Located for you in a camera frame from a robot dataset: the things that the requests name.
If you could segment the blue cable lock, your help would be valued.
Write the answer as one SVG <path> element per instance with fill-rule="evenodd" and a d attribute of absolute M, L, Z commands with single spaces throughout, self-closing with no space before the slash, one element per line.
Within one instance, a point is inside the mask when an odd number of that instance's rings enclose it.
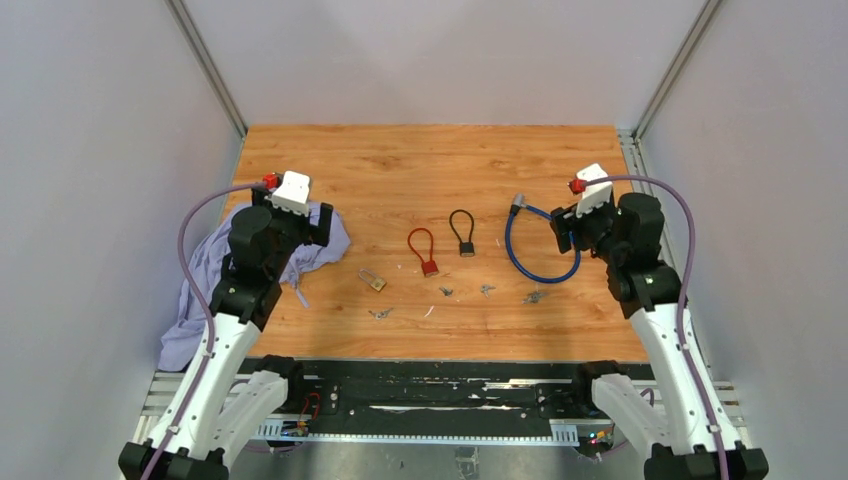
<path fill-rule="evenodd" d="M 579 267 L 582 263 L 582 254 L 580 251 L 577 251 L 574 255 L 574 261 L 571 268 L 563 275 L 557 277 L 544 277 L 537 274 L 532 273 L 528 270 L 518 259 L 512 242 L 512 229 L 514 225 L 515 218 L 520 213 L 521 210 L 527 210 L 539 217 L 544 218 L 545 220 L 550 221 L 552 216 L 549 212 L 543 211 L 535 206 L 529 205 L 524 200 L 524 195 L 521 193 L 517 193 L 510 205 L 508 217 L 505 224 L 504 229 L 504 242 L 505 249 L 508 255 L 509 260 L 513 264 L 513 266 L 526 278 L 533 280 L 537 283 L 542 284 L 559 284 L 563 283 L 570 278 L 572 278 L 579 270 Z"/>

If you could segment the brass padlock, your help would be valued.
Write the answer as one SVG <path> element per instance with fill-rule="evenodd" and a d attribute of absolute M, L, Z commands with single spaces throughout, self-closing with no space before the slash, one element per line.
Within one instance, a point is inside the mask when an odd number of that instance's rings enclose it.
<path fill-rule="evenodd" d="M 376 292 L 381 292 L 387 285 L 387 281 L 383 277 L 368 269 L 360 269 L 358 277 Z"/>

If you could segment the blue lock keys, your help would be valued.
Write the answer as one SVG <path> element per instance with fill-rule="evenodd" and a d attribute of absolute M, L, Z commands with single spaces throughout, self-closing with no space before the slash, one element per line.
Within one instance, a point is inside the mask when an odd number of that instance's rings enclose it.
<path fill-rule="evenodd" d="M 544 291 L 534 291 L 529 293 L 523 300 L 523 304 L 538 304 L 543 298 L 548 295 L 547 292 Z"/>

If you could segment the black cable lock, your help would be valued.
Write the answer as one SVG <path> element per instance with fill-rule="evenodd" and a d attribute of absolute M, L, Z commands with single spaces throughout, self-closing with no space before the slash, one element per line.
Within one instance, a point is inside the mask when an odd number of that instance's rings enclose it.
<path fill-rule="evenodd" d="M 448 224 L 458 244 L 458 254 L 464 258 L 476 255 L 473 236 L 476 221 L 473 214 L 465 209 L 455 209 L 448 217 Z"/>

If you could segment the brass padlock keys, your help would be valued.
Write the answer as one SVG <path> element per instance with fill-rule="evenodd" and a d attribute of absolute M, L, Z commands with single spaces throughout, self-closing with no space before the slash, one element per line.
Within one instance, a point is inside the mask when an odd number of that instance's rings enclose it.
<path fill-rule="evenodd" d="M 387 308 L 384 310 L 369 310 L 368 313 L 377 321 L 387 319 L 390 314 L 393 312 L 393 308 Z"/>

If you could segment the red cable lock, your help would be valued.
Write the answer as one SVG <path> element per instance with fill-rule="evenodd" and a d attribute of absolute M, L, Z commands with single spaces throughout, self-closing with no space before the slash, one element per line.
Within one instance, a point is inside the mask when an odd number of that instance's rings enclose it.
<path fill-rule="evenodd" d="M 420 261 L 421 273 L 425 278 L 434 277 L 439 273 L 434 259 L 435 238 L 429 229 L 412 229 L 407 235 L 407 246 Z"/>

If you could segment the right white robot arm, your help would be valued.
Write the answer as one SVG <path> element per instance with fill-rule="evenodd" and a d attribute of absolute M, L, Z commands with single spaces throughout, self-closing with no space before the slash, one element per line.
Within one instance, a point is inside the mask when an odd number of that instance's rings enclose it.
<path fill-rule="evenodd" d="M 664 223 L 659 200 L 640 193 L 552 211 L 561 252 L 589 251 L 606 264 L 608 289 L 648 354 L 663 409 L 654 410 L 613 361 L 582 365 L 572 404 L 614 422 L 642 458 L 646 479 L 763 479 L 766 455 L 744 445 L 721 405 L 683 283 L 660 258 Z"/>

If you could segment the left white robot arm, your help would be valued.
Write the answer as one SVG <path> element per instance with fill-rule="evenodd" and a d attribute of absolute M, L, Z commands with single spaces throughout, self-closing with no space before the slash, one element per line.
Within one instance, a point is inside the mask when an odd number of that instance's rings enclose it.
<path fill-rule="evenodd" d="M 323 203 L 319 212 L 312 224 L 308 211 L 265 202 L 233 217 L 230 251 L 206 308 L 211 322 L 159 423 L 146 440 L 123 447 L 118 466 L 125 478 L 227 479 L 269 414 L 304 405 L 302 366 L 290 357 L 266 357 L 236 398 L 228 395 L 281 296 L 279 278 L 290 257 L 303 245 L 329 242 L 333 208 Z"/>

